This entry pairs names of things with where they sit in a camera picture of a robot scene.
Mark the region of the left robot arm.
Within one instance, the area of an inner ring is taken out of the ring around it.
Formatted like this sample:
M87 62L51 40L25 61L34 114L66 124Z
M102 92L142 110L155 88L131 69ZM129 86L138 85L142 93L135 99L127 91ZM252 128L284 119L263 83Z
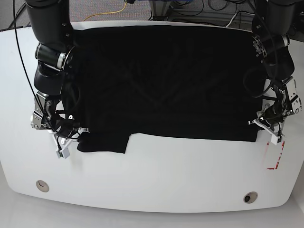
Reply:
M296 90L292 74L295 66L288 50L288 31L295 18L300 16L301 0L256 0L247 2L254 12L252 20L253 47L256 57L266 69L265 79L269 81L263 92L256 94L245 89L254 98L272 100L257 112L257 118L249 122L271 134L271 142L282 141L285 119L302 110L302 102Z

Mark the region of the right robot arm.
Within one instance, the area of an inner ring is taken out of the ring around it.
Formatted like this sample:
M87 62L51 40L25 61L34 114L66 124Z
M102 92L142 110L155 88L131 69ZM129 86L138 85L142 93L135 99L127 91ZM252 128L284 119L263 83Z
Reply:
M38 40L34 76L37 93L31 126L50 131L56 143L60 139L82 143L88 129L81 126L77 113L83 92L74 72L76 47L69 1L27 0L25 5Z

